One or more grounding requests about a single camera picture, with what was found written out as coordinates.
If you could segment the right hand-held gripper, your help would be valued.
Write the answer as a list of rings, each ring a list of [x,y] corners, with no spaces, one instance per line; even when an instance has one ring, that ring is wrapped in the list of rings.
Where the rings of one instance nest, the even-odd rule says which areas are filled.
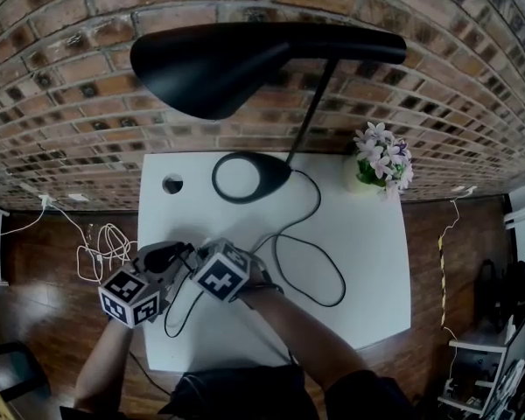
[[[196,263],[192,280],[202,291],[222,303],[235,299],[249,281],[254,265],[259,270],[265,269],[260,258],[237,248],[227,239],[204,244],[197,250]]]

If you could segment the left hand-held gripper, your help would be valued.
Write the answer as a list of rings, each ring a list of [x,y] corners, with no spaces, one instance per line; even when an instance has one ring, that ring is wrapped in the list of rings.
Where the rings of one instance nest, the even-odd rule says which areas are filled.
[[[99,289],[101,308],[128,328],[151,323],[169,306],[166,298],[176,276],[194,251],[182,241],[161,241],[140,248],[138,265],[160,265],[160,273],[120,268]]]

